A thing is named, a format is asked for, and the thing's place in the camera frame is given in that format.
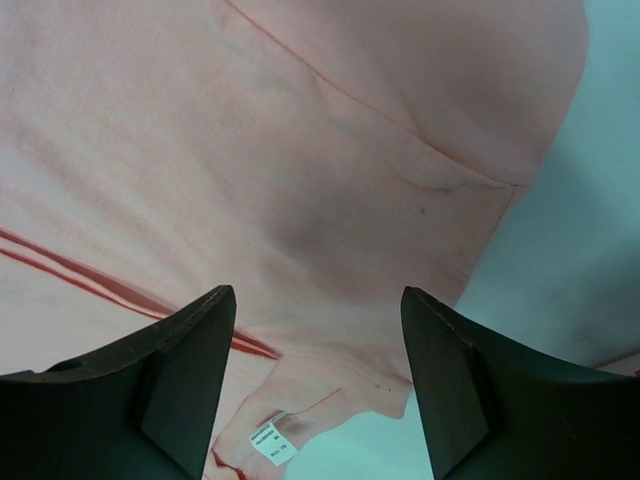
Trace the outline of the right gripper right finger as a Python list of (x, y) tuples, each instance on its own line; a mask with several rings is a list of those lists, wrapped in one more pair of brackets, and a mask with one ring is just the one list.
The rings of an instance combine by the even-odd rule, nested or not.
[(639, 381), (543, 354), (424, 291), (402, 329), (437, 479), (635, 479)]

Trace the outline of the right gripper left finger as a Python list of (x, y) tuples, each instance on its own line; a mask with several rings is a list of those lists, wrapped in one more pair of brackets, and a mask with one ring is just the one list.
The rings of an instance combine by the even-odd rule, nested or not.
[(219, 286), (43, 372), (1, 379), (5, 479), (199, 479), (234, 330)]

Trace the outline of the pink t shirt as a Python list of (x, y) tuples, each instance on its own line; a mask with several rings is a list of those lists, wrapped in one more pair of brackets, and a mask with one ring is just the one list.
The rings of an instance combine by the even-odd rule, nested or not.
[(1, 368), (234, 288), (207, 479), (250, 443), (401, 418), (408, 286), (455, 305), (535, 181), (580, 1), (5, 1)]

